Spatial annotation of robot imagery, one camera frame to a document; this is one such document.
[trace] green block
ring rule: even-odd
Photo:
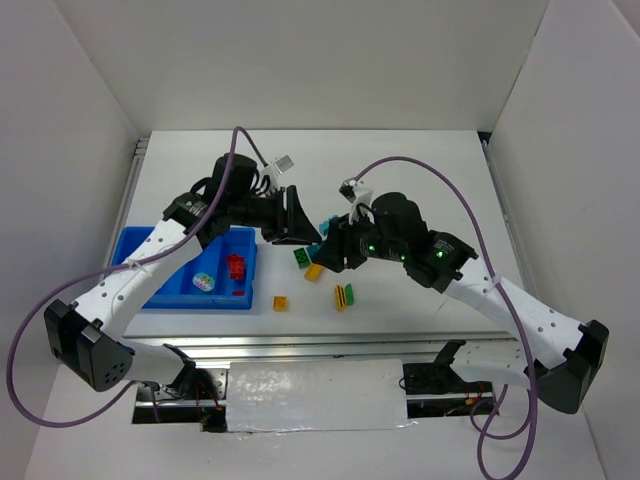
[[[309,265],[311,265],[309,255],[307,255],[307,252],[304,248],[298,248],[297,250],[294,250],[293,254],[296,257],[296,262],[298,262],[298,267],[307,268]]]
[[[355,303],[355,299],[353,298],[353,287],[350,283],[346,287],[344,287],[344,293],[347,297],[347,305],[353,305]]]

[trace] red toy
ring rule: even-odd
[[[235,253],[227,257],[229,265],[229,277],[231,280],[242,280],[244,278],[244,257]]]

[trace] blue plastic container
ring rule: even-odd
[[[149,236],[153,227],[125,227],[118,239],[113,265],[120,264]],[[244,257],[245,276],[231,280],[227,256]],[[248,310],[253,302],[256,273],[256,232],[253,228],[232,228],[216,238],[198,257],[173,274],[142,308]],[[194,284],[194,277],[212,279],[206,292]],[[244,291],[243,295],[233,292]]]

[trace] blue bin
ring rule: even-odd
[[[120,234],[112,265],[125,261],[149,236],[153,227],[125,227]],[[245,275],[231,280],[227,256],[244,257]],[[235,227],[216,238],[200,255],[174,273],[142,308],[248,310],[253,303],[256,274],[256,232]],[[213,279],[209,292],[194,284],[194,277]],[[244,292],[233,295],[233,292]]]

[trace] yellow block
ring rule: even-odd
[[[287,303],[287,297],[273,297],[273,309],[276,312],[286,312]]]
[[[311,266],[307,269],[307,273],[304,274],[304,278],[309,280],[310,282],[317,282],[320,275],[324,272],[324,267],[321,265],[316,265],[312,263]]]
[[[344,293],[344,287],[340,285],[336,285],[335,289],[336,294],[336,308],[339,312],[344,311],[347,308],[347,295]]]

